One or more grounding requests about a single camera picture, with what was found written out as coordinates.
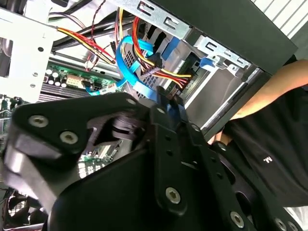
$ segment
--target screw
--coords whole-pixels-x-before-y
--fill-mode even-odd
[[[196,131],[199,131],[199,128],[195,124],[192,125],[192,128],[195,129]]]
[[[174,204],[178,204],[181,201],[181,196],[179,192],[172,187],[166,188],[166,197],[171,203],[174,203]]]
[[[60,134],[60,139],[63,143],[74,144],[78,141],[78,136],[71,131],[64,131]]]
[[[297,227],[292,222],[288,221],[288,225],[291,227],[293,231],[298,231]]]
[[[160,109],[160,108],[158,108],[157,110],[158,110],[160,113],[163,113],[163,114],[165,113],[165,112],[164,112],[162,109]]]
[[[220,142],[218,142],[218,147],[221,148],[223,151],[226,150],[226,146]]]
[[[127,102],[129,102],[130,104],[133,104],[133,105],[135,105],[136,104],[136,102],[135,101],[133,101],[132,99],[126,99],[127,100]]]
[[[230,217],[233,221],[233,223],[239,227],[240,229],[244,228],[244,221],[243,218],[237,213],[237,212],[230,212]]]
[[[280,230],[287,231],[286,225],[279,218],[275,218],[275,223]]]
[[[43,128],[48,125],[48,119],[42,115],[33,115],[29,118],[28,122],[37,128]]]

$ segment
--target black t-shirt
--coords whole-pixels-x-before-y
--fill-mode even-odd
[[[228,122],[229,135],[284,207],[308,205],[308,92],[291,90],[262,110]]]

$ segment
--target yellow wire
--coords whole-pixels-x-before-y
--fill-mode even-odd
[[[172,75],[172,76],[175,76],[175,77],[191,77],[192,75],[180,75],[180,74],[176,74],[176,73],[173,73],[173,72],[170,72],[170,71],[167,71],[165,69],[162,69],[163,72],[165,72],[166,74],[169,74],[169,75]]]
[[[148,59],[146,59],[143,55],[141,55],[137,49],[135,48],[135,53],[136,55],[141,58],[143,61],[145,61],[146,63],[152,65],[152,66],[155,66],[155,64],[151,61],[149,61]],[[173,72],[170,72],[170,71],[167,71],[165,69],[161,69],[163,72],[165,72],[166,74],[169,74],[169,75],[172,75],[174,77],[180,77],[180,78],[186,78],[186,77],[192,77],[192,75],[180,75],[180,74],[176,74],[176,73],[173,73]]]
[[[180,82],[178,82],[178,81],[175,80],[175,79],[171,79],[171,78],[168,78],[168,77],[165,77],[165,76],[160,76],[160,75],[155,75],[155,74],[152,74],[152,76],[159,77],[159,78],[170,79],[171,81],[173,81],[173,82],[175,82],[176,84],[178,84],[178,86],[179,86],[180,88],[183,88],[182,85],[180,84]]]
[[[122,27],[122,19],[123,19],[123,8],[120,8],[119,12],[119,34],[120,34],[120,39],[123,39],[123,27]],[[122,55],[124,54],[124,46],[121,47],[121,53]]]
[[[58,31],[67,34],[68,36],[71,36],[72,38],[76,39],[78,42],[82,43],[82,45],[84,45],[87,49],[89,49],[90,51],[92,51],[94,54],[96,54],[97,56],[99,56],[101,59],[103,59],[104,61],[106,61],[109,64],[112,64],[106,57],[104,57],[101,53],[97,52],[95,49],[93,49],[91,46],[89,46],[87,43],[85,43],[83,40],[81,40],[80,38],[76,37],[75,35],[69,33],[66,30],[62,30],[61,28],[58,28]]]

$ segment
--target person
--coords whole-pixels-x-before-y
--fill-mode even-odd
[[[308,229],[308,60],[295,56],[229,121],[214,140],[241,155]]]

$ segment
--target black metal arm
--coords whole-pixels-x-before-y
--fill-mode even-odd
[[[4,177],[38,197],[45,229],[301,230],[242,159],[210,147],[181,100],[158,91],[151,107],[116,93],[16,110]],[[131,153],[78,180],[80,155],[118,139]]]

